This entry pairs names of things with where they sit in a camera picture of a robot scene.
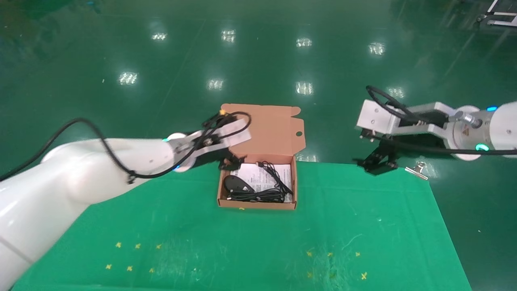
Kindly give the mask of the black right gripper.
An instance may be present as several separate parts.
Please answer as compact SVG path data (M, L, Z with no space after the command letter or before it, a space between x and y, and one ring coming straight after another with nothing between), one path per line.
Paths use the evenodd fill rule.
M353 158L353 162L371 175L382 175L385 171L398 168L398 151L421 151L416 148L428 148L432 151L446 149L443 138L436 135L384 135L397 143L393 145L379 142L378 146L365 158Z

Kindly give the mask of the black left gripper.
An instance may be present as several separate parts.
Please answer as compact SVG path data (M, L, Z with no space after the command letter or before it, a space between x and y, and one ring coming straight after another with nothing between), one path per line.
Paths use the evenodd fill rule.
M237 156L228 148L223 148L196 157L193 168L215 162L218 163L219 170L232 170L233 166L240 166L244 162L244 156Z

